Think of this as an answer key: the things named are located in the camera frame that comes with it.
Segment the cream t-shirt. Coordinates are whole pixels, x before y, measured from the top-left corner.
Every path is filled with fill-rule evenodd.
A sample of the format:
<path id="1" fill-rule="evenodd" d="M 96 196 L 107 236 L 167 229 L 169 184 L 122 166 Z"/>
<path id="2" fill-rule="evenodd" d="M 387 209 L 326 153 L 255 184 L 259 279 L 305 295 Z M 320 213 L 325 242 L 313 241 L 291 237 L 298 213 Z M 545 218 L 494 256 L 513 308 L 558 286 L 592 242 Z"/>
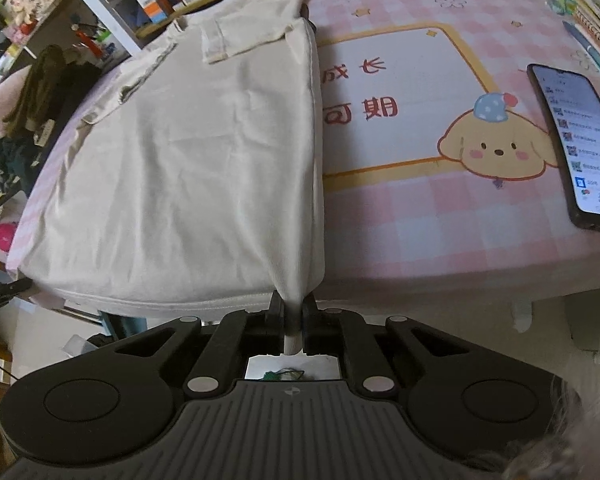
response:
<path id="1" fill-rule="evenodd" d="M 50 161 L 10 270 L 132 318 L 283 301 L 325 274 L 320 68 L 304 0 L 223 0 L 122 63 Z"/>

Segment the olive green bag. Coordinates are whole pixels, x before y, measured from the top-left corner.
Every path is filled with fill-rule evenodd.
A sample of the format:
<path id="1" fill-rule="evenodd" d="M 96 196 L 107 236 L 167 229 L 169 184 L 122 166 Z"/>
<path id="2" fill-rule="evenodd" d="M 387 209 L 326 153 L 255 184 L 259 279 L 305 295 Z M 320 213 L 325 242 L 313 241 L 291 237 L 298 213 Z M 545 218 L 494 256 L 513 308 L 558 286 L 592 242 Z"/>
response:
<path id="1" fill-rule="evenodd" d="M 15 107 L 3 118 L 7 139 L 32 136 L 55 116 L 71 91 L 80 59 L 75 48 L 63 49 L 58 44 L 40 53 L 30 66 Z"/>

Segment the pink checkered desk mat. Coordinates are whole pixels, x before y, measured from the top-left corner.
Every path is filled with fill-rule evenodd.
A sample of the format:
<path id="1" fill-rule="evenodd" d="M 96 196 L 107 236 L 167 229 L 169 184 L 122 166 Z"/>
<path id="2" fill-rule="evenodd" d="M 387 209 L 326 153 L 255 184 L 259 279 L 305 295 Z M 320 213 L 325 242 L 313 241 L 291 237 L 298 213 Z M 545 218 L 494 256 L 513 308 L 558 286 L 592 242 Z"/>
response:
<path id="1" fill-rule="evenodd" d="M 304 0 L 302 13 L 322 97 L 318 298 L 535 300 L 600 287 L 600 233 L 568 217 L 524 73 L 529 62 L 576 67 L 542 0 Z M 62 133 L 9 255 L 69 128 L 117 68 Z"/>

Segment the black smartphone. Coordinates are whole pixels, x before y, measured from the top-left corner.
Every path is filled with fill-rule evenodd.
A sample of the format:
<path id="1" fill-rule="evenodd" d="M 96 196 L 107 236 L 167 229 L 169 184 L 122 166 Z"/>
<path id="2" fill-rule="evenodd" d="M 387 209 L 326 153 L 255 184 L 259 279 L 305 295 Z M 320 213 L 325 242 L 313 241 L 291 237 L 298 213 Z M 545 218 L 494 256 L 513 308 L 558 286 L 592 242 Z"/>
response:
<path id="1" fill-rule="evenodd" d="M 532 63 L 527 75 L 550 130 L 569 219 L 600 232 L 600 96 L 570 70 Z"/>

